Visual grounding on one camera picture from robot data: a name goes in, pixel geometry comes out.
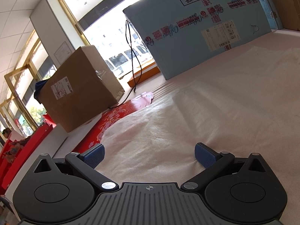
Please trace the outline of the orange flat box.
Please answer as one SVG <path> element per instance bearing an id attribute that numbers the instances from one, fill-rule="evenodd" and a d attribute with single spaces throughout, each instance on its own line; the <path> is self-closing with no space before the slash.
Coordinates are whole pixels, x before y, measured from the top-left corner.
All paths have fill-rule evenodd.
<path id="1" fill-rule="evenodd" d="M 131 75 L 131 78 L 127 81 L 128 86 L 134 87 L 135 83 L 139 84 L 147 79 L 155 76 L 156 74 L 160 73 L 160 70 L 155 62 L 143 67 L 141 70 Z"/>

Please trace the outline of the large light blue carton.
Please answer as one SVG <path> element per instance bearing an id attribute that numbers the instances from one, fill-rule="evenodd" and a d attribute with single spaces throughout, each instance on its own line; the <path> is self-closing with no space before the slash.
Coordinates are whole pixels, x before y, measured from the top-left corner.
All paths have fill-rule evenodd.
<path id="1" fill-rule="evenodd" d="M 167 80 L 271 32 L 259 0 L 140 0 L 124 14 Z"/>

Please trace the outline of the closed brown cardboard box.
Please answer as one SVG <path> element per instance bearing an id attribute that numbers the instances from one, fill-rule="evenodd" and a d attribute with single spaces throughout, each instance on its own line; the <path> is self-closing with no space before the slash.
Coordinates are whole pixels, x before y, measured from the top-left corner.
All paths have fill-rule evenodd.
<path id="1" fill-rule="evenodd" d="M 71 132 L 115 106 L 122 85 L 93 45 L 79 47 L 35 91 L 55 124 Z"/>

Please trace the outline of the red gift boxes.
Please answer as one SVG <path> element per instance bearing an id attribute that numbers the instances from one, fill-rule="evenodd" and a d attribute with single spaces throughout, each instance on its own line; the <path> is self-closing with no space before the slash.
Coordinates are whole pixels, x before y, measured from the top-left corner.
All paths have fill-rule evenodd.
<path id="1" fill-rule="evenodd" d="M 1 132 L 6 138 L 1 151 L 1 195 L 6 193 L 21 167 L 55 127 L 55 123 L 45 120 L 26 138 L 10 128 Z"/>

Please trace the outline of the open brown cardboard box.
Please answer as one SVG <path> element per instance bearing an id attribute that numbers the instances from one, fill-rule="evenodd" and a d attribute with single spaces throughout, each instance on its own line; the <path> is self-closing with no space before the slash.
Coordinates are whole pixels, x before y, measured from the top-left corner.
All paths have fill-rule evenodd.
<path id="1" fill-rule="evenodd" d="M 273 3 L 278 11 L 283 27 L 285 29 L 299 31 L 299 0 L 273 0 Z"/>

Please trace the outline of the red paper-cut decoration sheet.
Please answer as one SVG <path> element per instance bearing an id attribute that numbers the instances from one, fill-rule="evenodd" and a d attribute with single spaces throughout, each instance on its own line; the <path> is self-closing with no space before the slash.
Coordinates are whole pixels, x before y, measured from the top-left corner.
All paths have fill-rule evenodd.
<path id="1" fill-rule="evenodd" d="M 87 149 L 101 143 L 105 131 L 114 123 L 130 115 L 152 103 L 154 94 L 152 92 L 143 92 L 137 97 L 126 101 L 121 106 L 109 110 L 102 114 L 101 118 L 96 122 L 87 135 L 79 142 L 79 144 L 73 149 L 78 153 L 83 153 Z"/>

